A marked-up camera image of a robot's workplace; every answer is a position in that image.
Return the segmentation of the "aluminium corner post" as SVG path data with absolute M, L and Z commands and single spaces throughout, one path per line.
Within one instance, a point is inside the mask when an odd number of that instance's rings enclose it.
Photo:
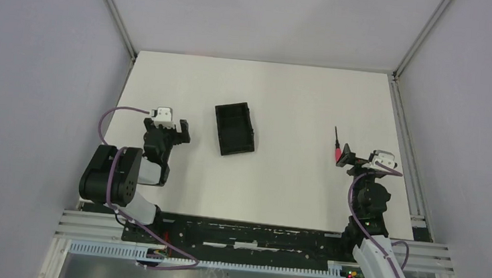
M 120 38 L 122 40 L 122 43 L 127 51 L 127 54 L 130 56 L 130 60 L 132 62 L 135 62 L 137 59 L 137 52 L 135 49 L 135 46 L 129 36 L 129 33 L 127 31 L 126 25 L 124 21 L 122 20 L 122 16 L 118 10 L 118 7 L 116 6 L 116 1 L 115 0 L 104 0 L 104 3 L 108 9 L 108 12 L 115 24 L 115 28 L 117 29 Z
M 414 55 L 423 45 L 424 41 L 430 35 L 435 25 L 439 22 L 441 17 L 444 15 L 446 10 L 450 7 L 454 0 L 441 0 L 437 7 L 432 12 L 432 15 L 429 17 L 427 22 L 424 24 L 416 39 L 414 39 L 412 45 L 408 48 L 408 51 L 404 54 L 404 57 L 401 59 L 397 67 L 392 72 L 392 77 L 397 80 L 404 73 L 405 69 L 407 69 L 409 63 L 413 60 Z

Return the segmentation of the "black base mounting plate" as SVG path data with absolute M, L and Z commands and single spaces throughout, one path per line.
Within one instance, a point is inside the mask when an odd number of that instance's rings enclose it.
M 352 263 L 361 231 L 327 232 L 161 212 L 149 229 L 199 261 L 326 271 Z

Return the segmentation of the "left aluminium corner post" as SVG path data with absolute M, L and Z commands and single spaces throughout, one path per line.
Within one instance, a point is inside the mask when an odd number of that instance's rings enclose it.
M 124 21 L 122 20 L 122 16 L 118 10 L 118 7 L 116 6 L 116 1 L 115 0 L 104 0 L 104 3 L 108 9 L 108 12 L 115 24 L 115 28 L 117 29 L 120 38 L 122 40 L 122 43 L 127 51 L 127 54 L 130 56 L 130 60 L 132 62 L 135 62 L 137 59 L 137 52 L 135 49 L 135 46 L 129 36 L 129 33 L 127 31 L 126 25 Z

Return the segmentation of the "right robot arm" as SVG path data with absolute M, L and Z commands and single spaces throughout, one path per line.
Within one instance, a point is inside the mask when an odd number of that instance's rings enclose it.
M 335 165 L 347 167 L 353 181 L 347 191 L 350 216 L 341 235 L 339 252 L 356 261 L 363 278 L 406 278 L 410 247 L 404 241 L 390 240 L 384 214 L 391 194 L 378 179 L 402 176 L 394 154 L 374 150 L 367 159 L 358 157 L 349 145 L 335 143 Z

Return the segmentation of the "red black screwdriver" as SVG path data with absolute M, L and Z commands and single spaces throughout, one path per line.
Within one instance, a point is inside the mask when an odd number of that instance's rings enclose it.
M 337 126 L 335 126 L 335 162 L 339 163 L 339 160 L 341 159 L 342 156 L 342 149 L 340 146 L 339 138 L 338 138 L 338 132 L 337 132 Z

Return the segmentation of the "right aluminium side rail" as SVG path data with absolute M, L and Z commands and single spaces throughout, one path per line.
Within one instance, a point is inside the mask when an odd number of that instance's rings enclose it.
M 397 74 L 388 75 L 392 108 L 398 136 L 407 202 L 409 205 L 412 234 L 414 240 L 433 242 L 432 231 L 428 219 L 428 211 L 422 183 L 418 173 L 415 152 L 412 146 L 412 136 L 406 120 L 406 113 L 400 94 Z

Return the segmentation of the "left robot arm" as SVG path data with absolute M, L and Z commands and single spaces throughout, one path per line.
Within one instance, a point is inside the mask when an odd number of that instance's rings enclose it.
M 105 205 L 129 221 L 140 222 L 139 235 L 149 243 L 160 241 L 164 225 L 155 220 L 161 212 L 138 193 L 138 186 L 159 186 L 167 182 L 169 158 L 175 145 L 190 143 L 189 125 L 179 120 L 181 130 L 154 118 L 143 120 L 143 146 L 120 150 L 99 145 L 78 186 L 84 200 Z

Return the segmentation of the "aluminium front frame rail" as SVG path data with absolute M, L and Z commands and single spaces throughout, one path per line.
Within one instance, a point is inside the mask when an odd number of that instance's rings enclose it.
M 65 210 L 55 230 L 57 237 L 102 242 L 121 242 L 125 228 L 112 214 Z M 433 242 L 409 240 L 407 271 L 453 275 L 455 269 L 448 247 Z

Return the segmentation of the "right aluminium corner post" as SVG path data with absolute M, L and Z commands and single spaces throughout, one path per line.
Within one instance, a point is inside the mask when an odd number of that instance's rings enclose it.
M 401 59 L 397 67 L 392 72 L 392 77 L 397 80 L 404 73 L 405 69 L 407 69 L 409 63 L 413 60 L 414 55 L 423 45 L 424 41 L 430 35 L 435 25 L 439 22 L 441 17 L 444 15 L 446 10 L 450 7 L 454 0 L 441 0 L 437 7 L 432 12 L 432 15 L 429 17 L 427 22 L 424 24 L 416 39 L 414 39 L 412 45 L 408 48 L 408 51 L 404 54 L 404 57 Z

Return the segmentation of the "black plastic bin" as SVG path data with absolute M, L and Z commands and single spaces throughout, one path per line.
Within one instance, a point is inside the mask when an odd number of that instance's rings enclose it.
M 220 155 L 254 151 L 254 128 L 247 102 L 215 106 Z

